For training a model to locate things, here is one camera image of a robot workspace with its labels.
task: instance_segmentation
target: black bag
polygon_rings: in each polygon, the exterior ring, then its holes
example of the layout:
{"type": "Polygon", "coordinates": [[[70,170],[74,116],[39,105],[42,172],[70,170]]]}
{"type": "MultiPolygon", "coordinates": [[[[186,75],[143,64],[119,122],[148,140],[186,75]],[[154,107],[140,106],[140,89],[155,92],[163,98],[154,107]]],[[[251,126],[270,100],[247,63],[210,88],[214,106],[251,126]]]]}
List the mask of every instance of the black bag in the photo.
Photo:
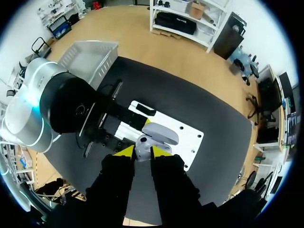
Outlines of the black bag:
{"type": "Polygon", "coordinates": [[[196,23],[173,13],[159,12],[155,18],[155,24],[170,29],[175,29],[193,35],[196,23]]]}

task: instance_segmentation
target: black table surface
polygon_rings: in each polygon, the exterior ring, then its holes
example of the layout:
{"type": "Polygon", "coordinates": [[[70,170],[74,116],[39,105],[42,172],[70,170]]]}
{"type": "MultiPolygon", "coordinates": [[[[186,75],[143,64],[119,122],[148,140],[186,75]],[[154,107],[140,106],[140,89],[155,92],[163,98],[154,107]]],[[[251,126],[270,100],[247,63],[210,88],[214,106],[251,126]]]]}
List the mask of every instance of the black table surface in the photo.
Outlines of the black table surface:
{"type": "MultiPolygon", "coordinates": [[[[251,123],[233,107],[206,90],[160,69],[118,57],[98,90],[104,93],[117,79],[123,80],[116,101],[128,107],[136,100],[204,132],[188,176],[200,190],[202,205],[220,205],[234,186],[248,150],[251,123]]],[[[105,128],[115,133],[119,121],[109,117],[105,128]]],[[[94,144],[89,156],[76,145],[75,134],[62,135],[45,153],[57,171],[77,190],[85,193],[101,170],[101,161],[114,153],[94,144]]],[[[126,217],[159,225],[161,217],[150,162],[135,163],[135,177],[126,217]]]]}

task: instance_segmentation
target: office chair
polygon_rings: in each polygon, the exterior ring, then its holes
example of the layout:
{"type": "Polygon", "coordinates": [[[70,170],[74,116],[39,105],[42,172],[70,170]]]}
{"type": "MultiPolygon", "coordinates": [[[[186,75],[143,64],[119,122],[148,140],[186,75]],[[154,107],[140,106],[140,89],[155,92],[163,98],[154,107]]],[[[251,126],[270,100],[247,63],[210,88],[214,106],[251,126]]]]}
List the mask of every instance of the office chair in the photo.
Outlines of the office chair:
{"type": "Polygon", "coordinates": [[[250,101],[254,106],[254,111],[252,114],[249,113],[248,119],[251,119],[255,114],[257,115],[257,122],[255,126],[259,123],[259,115],[261,114],[261,119],[266,119],[268,122],[275,122],[276,118],[272,113],[282,105],[281,92],[277,80],[271,82],[271,79],[266,79],[259,83],[259,92],[261,95],[261,105],[258,105],[255,96],[247,97],[246,101],[250,101]]]}

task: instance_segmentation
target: cable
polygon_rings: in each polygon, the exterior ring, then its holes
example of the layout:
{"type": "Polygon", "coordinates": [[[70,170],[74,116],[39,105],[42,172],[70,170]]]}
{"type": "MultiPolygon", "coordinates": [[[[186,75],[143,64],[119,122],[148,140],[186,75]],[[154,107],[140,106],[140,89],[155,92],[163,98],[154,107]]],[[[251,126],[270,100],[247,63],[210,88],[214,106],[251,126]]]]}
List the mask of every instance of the cable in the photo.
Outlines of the cable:
{"type": "Polygon", "coordinates": [[[114,85],[112,85],[112,84],[106,84],[106,85],[103,85],[102,87],[100,87],[99,89],[101,90],[101,89],[104,89],[104,88],[106,88],[108,86],[114,86],[114,85]]]}
{"type": "Polygon", "coordinates": [[[80,144],[79,144],[79,142],[78,142],[77,132],[75,132],[75,138],[76,138],[77,146],[78,146],[80,149],[84,149],[84,148],[86,147],[86,145],[84,145],[83,147],[80,146],[80,144]]]}
{"type": "Polygon", "coordinates": [[[36,193],[36,195],[42,196],[42,197],[56,197],[56,198],[60,197],[60,196],[55,196],[55,195],[45,195],[45,194],[37,194],[37,193],[36,193]]]}

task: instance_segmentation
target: white shelf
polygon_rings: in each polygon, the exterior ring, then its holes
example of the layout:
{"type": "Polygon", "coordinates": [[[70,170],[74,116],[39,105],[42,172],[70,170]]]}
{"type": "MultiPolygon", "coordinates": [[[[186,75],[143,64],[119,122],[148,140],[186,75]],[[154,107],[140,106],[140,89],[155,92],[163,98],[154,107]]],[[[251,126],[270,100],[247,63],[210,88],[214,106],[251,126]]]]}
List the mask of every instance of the white shelf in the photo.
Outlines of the white shelf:
{"type": "Polygon", "coordinates": [[[161,30],[165,30],[165,31],[168,31],[168,32],[175,33],[177,35],[180,35],[180,36],[183,36],[185,38],[191,39],[191,40],[193,40],[193,41],[195,41],[195,42],[197,42],[197,43],[199,43],[201,45],[209,47],[209,44],[207,42],[198,39],[195,35],[190,35],[190,34],[187,34],[187,33],[184,33],[184,32],[178,31],[178,30],[175,30],[175,29],[167,28],[167,27],[164,27],[164,26],[156,25],[156,24],[153,24],[153,28],[161,29],[161,30]]]}
{"type": "Polygon", "coordinates": [[[153,9],[154,10],[160,10],[160,11],[164,11],[164,12],[168,12],[168,13],[174,13],[174,14],[177,14],[177,15],[180,15],[180,16],[183,16],[185,18],[189,18],[191,20],[194,20],[196,22],[199,22],[199,23],[202,23],[214,30],[218,30],[217,27],[215,27],[213,24],[207,22],[205,19],[196,19],[196,18],[193,18],[191,17],[188,13],[182,13],[182,12],[179,12],[179,11],[176,11],[176,10],[173,10],[173,9],[170,9],[170,8],[167,8],[167,7],[163,7],[163,6],[153,6],[153,9]]]}
{"type": "Polygon", "coordinates": [[[223,12],[227,12],[227,10],[226,10],[225,7],[220,6],[220,5],[218,5],[217,3],[215,3],[215,2],[213,2],[211,0],[201,0],[201,1],[205,2],[205,3],[209,4],[209,5],[212,5],[212,6],[216,7],[216,8],[218,8],[218,9],[220,9],[223,12]]]}

